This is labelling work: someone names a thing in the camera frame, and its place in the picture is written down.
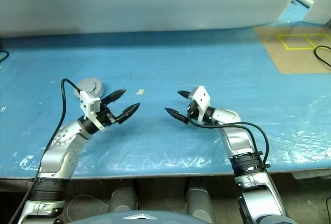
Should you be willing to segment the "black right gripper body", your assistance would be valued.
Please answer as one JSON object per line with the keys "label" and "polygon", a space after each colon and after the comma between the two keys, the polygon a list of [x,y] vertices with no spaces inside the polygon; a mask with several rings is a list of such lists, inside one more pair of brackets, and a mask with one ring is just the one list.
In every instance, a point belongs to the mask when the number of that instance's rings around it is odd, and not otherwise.
{"label": "black right gripper body", "polygon": [[200,111],[198,109],[198,104],[195,101],[192,101],[187,108],[187,117],[185,124],[188,125],[189,123],[198,124]]}

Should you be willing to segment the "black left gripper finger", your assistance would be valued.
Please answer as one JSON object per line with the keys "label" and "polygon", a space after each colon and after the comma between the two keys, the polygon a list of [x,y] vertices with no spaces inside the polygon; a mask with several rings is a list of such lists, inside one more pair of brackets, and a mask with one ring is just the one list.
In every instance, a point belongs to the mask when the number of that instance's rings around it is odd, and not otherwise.
{"label": "black left gripper finger", "polygon": [[115,102],[117,101],[124,93],[126,92],[125,89],[119,89],[116,90],[112,93],[110,93],[109,95],[107,95],[106,97],[101,99],[101,103],[104,105],[108,105],[111,102]]}
{"label": "black left gripper finger", "polygon": [[130,105],[129,107],[127,107],[119,116],[116,117],[116,122],[118,124],[122,124],[123,122],[125,122],[128,118],[130,118],[135,112],[136,110],[139,108],[140,103],[135,103],[133,105]]}

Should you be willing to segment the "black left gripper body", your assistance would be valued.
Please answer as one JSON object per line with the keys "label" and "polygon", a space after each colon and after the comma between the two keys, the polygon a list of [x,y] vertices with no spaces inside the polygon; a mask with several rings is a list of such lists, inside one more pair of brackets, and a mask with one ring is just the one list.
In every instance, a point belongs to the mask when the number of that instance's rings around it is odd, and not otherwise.
{"label": "black left gripper body", "polygon": [[115,123],[122,123],[119,116],[113,115],[113,113],[108,108],[102,109],[99,112],[99,122],[103,127],[108,127]]}

